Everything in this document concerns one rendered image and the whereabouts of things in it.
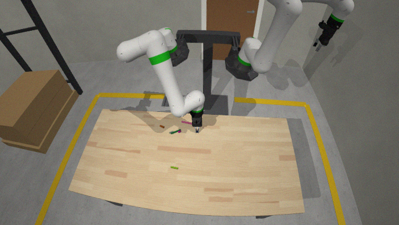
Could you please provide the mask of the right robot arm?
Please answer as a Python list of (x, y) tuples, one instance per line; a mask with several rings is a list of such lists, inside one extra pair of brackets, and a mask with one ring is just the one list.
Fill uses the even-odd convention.
[(151, 30), (124, 41), (117, 47), (117, 57), (124, 63), (147, 55), (166, 94), (171, 113), (183, 117), (190, 111), (199, 113), (204, 108), (205, 96), (193, 90), (183, 97), (173, 70), (172, 60), (181, 55), (181, 45), (176, 42), (170, 28)]

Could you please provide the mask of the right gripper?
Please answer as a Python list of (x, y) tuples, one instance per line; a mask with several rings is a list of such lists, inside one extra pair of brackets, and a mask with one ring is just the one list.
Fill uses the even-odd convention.
[(192, 126), (195, 127), (195, 132), (197, 132), (197, 127), (198, 127), (198, 133), (199, 133), (199, 128), (202, 126), (203, 113), (204, 113), (204, 109), (201, 112), (190, 111), (190, 114), (192, 117)]

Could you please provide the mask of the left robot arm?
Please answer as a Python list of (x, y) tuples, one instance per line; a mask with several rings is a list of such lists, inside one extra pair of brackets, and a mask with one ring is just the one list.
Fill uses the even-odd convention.
[(244, 73), (249, 73), (252, 68), (259, 74), (268, 72), (275, 55), (289, 29), (302, 12), (302, 2), (316, 2), (329, 5), (333, 11), (331, 17), (343, 23), (353, 11), (353, 0), (267, 0), (275, 6), (276, 11), (269, 31), (261, 43), (254, 37), (247, 37), (238, 48), (238, 53), (233, 62), (234, 67)]

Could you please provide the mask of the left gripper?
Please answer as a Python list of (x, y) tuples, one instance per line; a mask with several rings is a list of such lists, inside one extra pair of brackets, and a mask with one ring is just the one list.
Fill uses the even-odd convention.
[(338, 30), (342, 24), (343, 23), (334, 20), (331, 16), (327, 20), (327, 24), (324, 23), (324, 21), (318, 24), (319, 27), (323, 29), (323, 32), (322, 35), (320, 35), (320, 37), (316, 39), (313, 45), (316, 46), (318, 44), (318, 41), (321, 42), (321, 44), (319, 44), (319, 46), (315, 50), (316, 52), (318, 52), (322, 46), (327, 46), (329, 40), (333, 37), (336, 30)]

